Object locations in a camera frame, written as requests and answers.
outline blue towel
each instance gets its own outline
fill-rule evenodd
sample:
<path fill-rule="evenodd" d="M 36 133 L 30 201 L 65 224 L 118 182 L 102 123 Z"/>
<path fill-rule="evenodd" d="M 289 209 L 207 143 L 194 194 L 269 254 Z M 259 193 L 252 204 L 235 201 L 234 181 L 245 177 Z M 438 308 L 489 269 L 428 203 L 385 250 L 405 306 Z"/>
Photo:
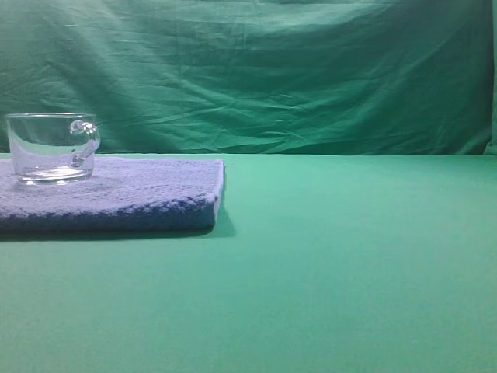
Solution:
<path fill-rule="evenodd" d="M 26 185 L 0 160 L 0 232 L 195 229 L 214 226 L 220 159 L 97 157 L 93 176 Z"/>

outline glass base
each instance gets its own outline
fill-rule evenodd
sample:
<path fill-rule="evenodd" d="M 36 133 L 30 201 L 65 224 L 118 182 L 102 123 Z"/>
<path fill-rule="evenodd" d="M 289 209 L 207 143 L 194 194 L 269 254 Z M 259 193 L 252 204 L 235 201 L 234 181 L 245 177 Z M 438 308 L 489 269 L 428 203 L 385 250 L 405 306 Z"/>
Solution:
<path fill-rule="evenodd" d="M 17 175 L 19 181 L 27 184 L 66 184 L 86 180 L 92 175 L 91 169 L 73 169 L 61 166 L 53 169 L 35 169 Z"/>

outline mug handle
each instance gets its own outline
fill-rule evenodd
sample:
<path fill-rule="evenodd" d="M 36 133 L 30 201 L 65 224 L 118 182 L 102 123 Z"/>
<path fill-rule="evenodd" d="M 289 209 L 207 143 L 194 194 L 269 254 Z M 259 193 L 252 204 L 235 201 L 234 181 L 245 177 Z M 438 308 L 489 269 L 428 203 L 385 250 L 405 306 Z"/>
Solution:
<path fill-rule="evenodd" d="M 85 160 L 96 152 L 96 149 L 100 145 L 100 133 L 99 129 L 93 123 L 85 122 L 83 120 L 75 120 L 71 123 L 69 128 L 71 134 L 82 134 L 86 133 L 88 135 L 88 146 L 82 152 L 73 153 L 71 159 L 71 167 L 81 167 Z"/>

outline glass rim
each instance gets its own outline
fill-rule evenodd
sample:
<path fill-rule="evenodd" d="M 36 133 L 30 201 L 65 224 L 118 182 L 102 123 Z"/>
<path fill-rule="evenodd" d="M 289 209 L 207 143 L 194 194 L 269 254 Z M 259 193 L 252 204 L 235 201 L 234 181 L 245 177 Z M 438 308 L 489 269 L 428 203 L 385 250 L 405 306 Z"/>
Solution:
<path fill-rule="evenodd" d="M 11 113 L 6 114 L 5 118 L 81 118 L 94 117 L 92 113 Z"/>

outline glass mug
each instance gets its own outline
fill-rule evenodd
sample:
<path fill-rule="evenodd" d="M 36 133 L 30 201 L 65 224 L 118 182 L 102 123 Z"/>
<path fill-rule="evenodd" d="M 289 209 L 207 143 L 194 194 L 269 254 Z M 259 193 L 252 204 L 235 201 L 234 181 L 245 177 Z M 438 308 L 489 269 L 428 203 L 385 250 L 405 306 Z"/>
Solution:
<path fill-rule="evenodd" d="M 14 171 L 25 183 L 88 179 L 100 145 L 93 114 L 7 114 Z"/>

